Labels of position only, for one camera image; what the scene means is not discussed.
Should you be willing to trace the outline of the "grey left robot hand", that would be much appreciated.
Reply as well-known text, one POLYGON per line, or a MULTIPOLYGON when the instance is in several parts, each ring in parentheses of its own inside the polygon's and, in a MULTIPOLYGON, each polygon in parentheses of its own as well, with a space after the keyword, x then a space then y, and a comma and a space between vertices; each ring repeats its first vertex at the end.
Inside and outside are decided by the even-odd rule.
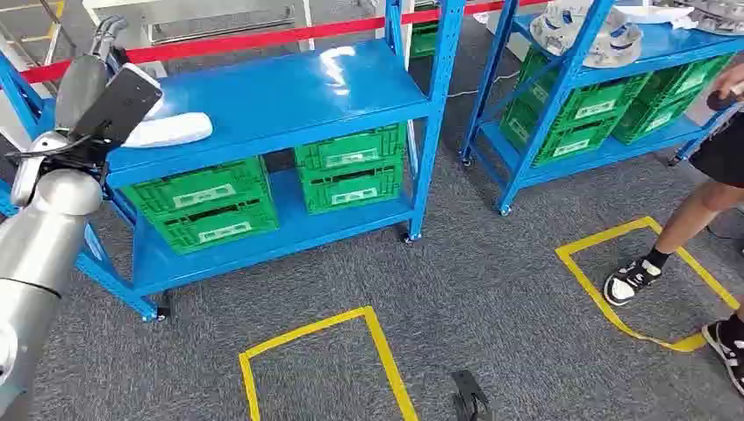
POLYGON ((124 50, 115 45, 118 34, 127 26, 119 15, 103 19, 92 36, 88 52, 70 62, 56 97, 55 130, 72 129, 128 61, 124 50))

